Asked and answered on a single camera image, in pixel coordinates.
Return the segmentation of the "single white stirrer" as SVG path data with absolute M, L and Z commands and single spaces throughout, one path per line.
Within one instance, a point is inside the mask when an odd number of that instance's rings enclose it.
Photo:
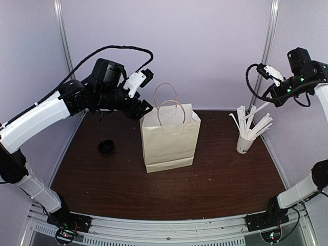
M 261 106 L 259 106 L 258 108 L 256 108 L 255 110 L 251 109 L 250 113 L 245 116 L 243 119 L 248 119 L 249 117 L 253 116 L 254 114 L 256 114 L 257 112 L 259 112 L 260 110 L 262 110 L 263 108 L 265 108 L 266 106 L 268 106 L 270 104 L 270 102 L 265 102 L 263 103 Z

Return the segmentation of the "white paper bag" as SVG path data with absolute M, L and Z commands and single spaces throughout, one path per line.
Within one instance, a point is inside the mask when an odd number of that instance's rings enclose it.
M 178 97 L 155 103 L 153 110 L 140 120 L 146 172 L 191 166 L 200 125 L 192 104 L 181 104 Z

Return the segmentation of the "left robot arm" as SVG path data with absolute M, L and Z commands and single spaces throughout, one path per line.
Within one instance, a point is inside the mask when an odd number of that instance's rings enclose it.
M 71 80 L 58 86 L 43 102 L 2 125 L 1 183 L 17 185 L 44 207 L 51 220 L 63 228 L 70 227 L 74 217 L 63 197 L 27 170 L 20 147 L 47 127 L 83 110 L 91 113 L 117 110 L 129 119 L 141 119 L 153 107 L 146 100 L 139 100 L 137 89 L 143 88 L 153 76 L 149 69 L 126 76 L 123 65 L 99 58 L 84 80 Z

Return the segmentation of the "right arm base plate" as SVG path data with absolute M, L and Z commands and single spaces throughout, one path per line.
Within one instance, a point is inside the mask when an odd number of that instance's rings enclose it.
M 259 231 L 261 239 L 269 244 L 278 243 L 282 239 L 283 232 L 281 226 L 289 222 L 288 215 L 280 214 L 271 217 L 267 212 L 248 213 L 244 219 L 248 231 Z

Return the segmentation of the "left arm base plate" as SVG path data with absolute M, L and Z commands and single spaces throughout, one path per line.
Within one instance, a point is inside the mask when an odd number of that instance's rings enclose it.
M 70 244 L 76 239 L 81 239 L 81 233 L 87 233 L 91 226 L 92 218 L 86 215 L 70 214 L 68 218 L 59 220 L 54 215 L 49 215 L 47 223 L 57 227 L 55 239 L 60 244 Z

